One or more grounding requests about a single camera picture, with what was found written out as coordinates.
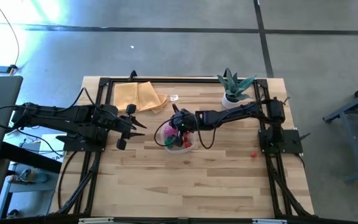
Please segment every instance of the desk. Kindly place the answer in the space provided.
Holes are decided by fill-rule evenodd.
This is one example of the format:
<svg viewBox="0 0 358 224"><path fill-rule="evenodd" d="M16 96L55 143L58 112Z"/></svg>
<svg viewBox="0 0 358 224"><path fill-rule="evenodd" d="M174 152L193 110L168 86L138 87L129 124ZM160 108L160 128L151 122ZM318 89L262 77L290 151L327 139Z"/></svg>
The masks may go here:
<svg viewBox="0 0 358 224"><path fill-rule="evenodd" d="M96 100L99 79L84 77L83 80L83 87L88 89L93 100ZM267 82L270 97L286 99L283 79L271 78ZM177 106L191 112L224 109L221 104L224 88L217 83L153 83L153 87L157 93L178 95ZM246 93L255 96L253 87ZM79 104L90 102L83 95ZM285 113L283 128L291 129L293 121L288 103ZM138 128L138 132L145 136L127 141L125 151L115 147L119 133L109 133L101 157L91 216L273 217L265 157L260 153L257 137L259 121L243 119L222 125L209 150L198 146L186 154L169 154L154 143L153 135L172 114L171 103L159 114L151 111L136 113L137 120L147 126L147 129ZM212 133L201 133L206 144L211 142ZM252 152L257 152L258 156L251 158ZM282 157L289 189L302 206L313 213L301 161L291 154ZM62 181L63 203L78 185L83 158L84 153L79 152L68 165ZM82 207L87 191L85 189ZM278 195L280 208L284 211L280 191ZM56 210L57 196L54 196L51 212Z"/></svg>

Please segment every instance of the concrete floor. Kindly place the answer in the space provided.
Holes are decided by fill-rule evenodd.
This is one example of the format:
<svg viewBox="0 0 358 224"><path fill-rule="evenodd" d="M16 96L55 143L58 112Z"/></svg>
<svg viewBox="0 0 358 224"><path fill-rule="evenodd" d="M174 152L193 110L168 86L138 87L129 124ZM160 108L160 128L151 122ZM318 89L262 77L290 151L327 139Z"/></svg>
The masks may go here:
<svg viewBox="0 0 358 224"><path fill-rule="evenodd" d="M260 0L260 5L266 29L358 30L358 1ZM22 24L258 28L252 0L0 0L0 6ZM66 106L83 76L129 75L133 69L143 76L171 76L216 75L230 67L243 77L267 76L259 34L16 32L17 75L24 77L18 103ZM343 182L355 171L350 147L340 122L321 119L358 90L358 35L267 35L267 45L274 77L285 79L294 123L301 133L312 133L303 147L316 214L358 221L358 182ZM0 27L0 65L15 57L11 32Z"/></svg>

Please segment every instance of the potted plant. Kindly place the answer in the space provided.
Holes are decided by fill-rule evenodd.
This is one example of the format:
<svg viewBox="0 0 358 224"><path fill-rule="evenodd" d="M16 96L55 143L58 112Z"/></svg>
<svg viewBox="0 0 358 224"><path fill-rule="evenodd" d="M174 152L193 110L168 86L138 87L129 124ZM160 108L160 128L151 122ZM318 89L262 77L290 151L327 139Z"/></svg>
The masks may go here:
<svg viewBox="0 0 358 224"><path fill-rule="evenodd" d="M237 80L237 73L232 76L230 69L227 68L224 74L225 75L223 76L227 77L227 81L225 81L222 76L218 75L219 82L224 87L222 105L227 109L235 108L241 105L241 100L250 98L249 95L242 94L242 92L252 85L256 76L246 78L239 83Z"/></svg>

